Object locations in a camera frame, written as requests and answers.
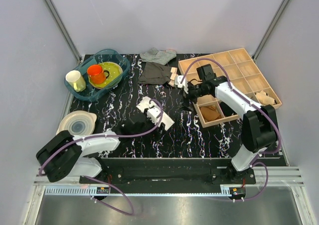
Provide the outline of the white underwear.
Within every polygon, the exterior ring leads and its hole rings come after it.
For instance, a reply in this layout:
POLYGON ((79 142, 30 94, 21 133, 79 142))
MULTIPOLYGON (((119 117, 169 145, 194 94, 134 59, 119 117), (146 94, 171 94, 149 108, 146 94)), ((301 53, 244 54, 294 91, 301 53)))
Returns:
POLYGON ((156 106, 156 103, 151 100, 149 97, 143 97, 142 100, 137 104, 137 109, 144 113, 146 109, 151 109, 156 106))

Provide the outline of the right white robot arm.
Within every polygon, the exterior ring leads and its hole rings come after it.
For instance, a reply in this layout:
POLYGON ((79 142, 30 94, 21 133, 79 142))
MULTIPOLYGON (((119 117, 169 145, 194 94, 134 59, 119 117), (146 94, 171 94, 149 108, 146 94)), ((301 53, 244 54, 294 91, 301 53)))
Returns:
POLYGON ((200 83, 192 85, 185 76, 177 76, 174 84, 184 90, 184 97, 196 102, 198 98, 212 95, 226 103, 241 119, 242 145, 227 166, 225 176, 231 183, 238 183, 268 147, 275 144, 281 148, 276 110, 272 105, 262 105, 237 90, 227 75, 216 76, 211 65, 197 68, 200 83))

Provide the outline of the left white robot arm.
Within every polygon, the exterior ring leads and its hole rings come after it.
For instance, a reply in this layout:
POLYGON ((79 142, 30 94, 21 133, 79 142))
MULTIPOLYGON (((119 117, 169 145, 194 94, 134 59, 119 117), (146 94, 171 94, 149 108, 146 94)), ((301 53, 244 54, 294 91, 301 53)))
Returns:
POLYGON ((136 137, 159 136, 166 132, 173 121, 166 114, 155 117, 152 111, 138 113, 119 126, 103 133, 72 135, 68 130, 56 134, 36 154, 40 164, 39 176, 49 182, 58 182, 67 176, 90 176, 96 183, 103 183, 108 171, 88 155, 115 151, 121 143, 136 137))

